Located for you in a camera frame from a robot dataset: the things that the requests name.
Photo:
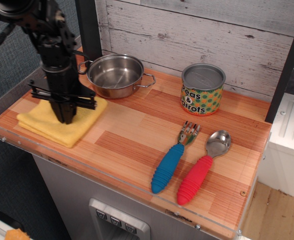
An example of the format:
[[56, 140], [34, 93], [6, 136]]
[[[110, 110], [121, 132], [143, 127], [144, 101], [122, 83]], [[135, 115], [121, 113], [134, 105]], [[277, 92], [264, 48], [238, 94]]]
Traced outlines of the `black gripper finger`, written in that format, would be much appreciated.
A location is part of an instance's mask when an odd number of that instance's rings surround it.
[[65, 124], [71, 124], [74, 115], [77, 112], [77, 106], [73, 102], [63, 103], [63, 120]]
[[58, 102], [55, 102], [55, 101], [50, 101], [50, 105], [51, 105], [51, 108], [57, 118], [57, 120], [61, 123], [64, 122], [64, 118], [63, 118], [63, 114], [62, 114], [62, 110], [61, 110], [61, 106]]

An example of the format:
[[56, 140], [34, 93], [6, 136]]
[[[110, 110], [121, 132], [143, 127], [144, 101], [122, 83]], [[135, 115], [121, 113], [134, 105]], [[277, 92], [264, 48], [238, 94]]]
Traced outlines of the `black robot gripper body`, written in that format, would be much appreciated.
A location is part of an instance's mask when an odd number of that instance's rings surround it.
[[32, 79], [29, 86], [35, 98], [48, 100], [57, 104], [94, 110], [96, 93], [79, 81], [79, 74], [73, 67], [45, 68], [45, 78]]

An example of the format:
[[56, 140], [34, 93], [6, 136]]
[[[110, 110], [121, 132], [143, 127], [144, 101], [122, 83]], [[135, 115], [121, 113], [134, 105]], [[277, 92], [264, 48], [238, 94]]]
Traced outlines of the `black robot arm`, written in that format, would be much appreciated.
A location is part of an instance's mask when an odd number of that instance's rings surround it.
[[0, 45], [16, 26], [29, 36], [41, 57], [46, 79], [31, 80], [32, 96], [47, 100], [61, 123], [70, 124], [77, 108], [95, 109], [95, 92], [82, 85], [76, 56], [75, 35], [54, 0], [0, 0]]

